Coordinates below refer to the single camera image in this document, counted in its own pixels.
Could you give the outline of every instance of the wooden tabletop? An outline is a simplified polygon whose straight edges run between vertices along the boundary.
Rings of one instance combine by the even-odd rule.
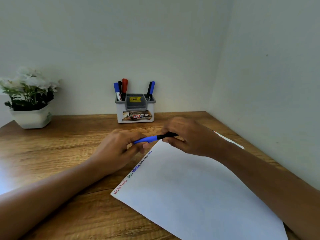
[[[174,116],[195,119],[285,170],[206,112],[156,113],[154,122],[127,124],[118,124],[115,114],[54,116],[42,129],[22,129],[14,121],[0,128],[0,194],[78,165],[114,129],[157,135]],[[123,169],[78,193],[22,239],[178,239],[110,195],[143,156],[138,153]],[[286,230],[289,240],[298,239]]]

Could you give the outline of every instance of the desk organizer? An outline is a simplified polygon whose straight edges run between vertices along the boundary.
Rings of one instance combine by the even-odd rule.
[[[155,120],[154,105],[156,100],[143,93],[127,93],[124,101],[115,98],[118,123],[153,122]]]

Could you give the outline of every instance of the yellow sticker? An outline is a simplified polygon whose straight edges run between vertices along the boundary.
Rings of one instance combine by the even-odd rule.
[[[141,97],[130,97],[130,102],[141,102]]]

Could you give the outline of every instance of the pen holder compartment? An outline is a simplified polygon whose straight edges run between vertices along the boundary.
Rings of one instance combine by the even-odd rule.
[[[153,96],[147,100],[147,94],[127,93],[124,101],[115,98],[118,123],[153,122],[155,119]]]

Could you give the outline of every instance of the flower pot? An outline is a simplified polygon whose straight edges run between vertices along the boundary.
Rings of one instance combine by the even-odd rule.
[[[52,118],[50,104],[39,110],[14,111],[10,109],[10,113],[23,129],[43,128],[49,124]]]

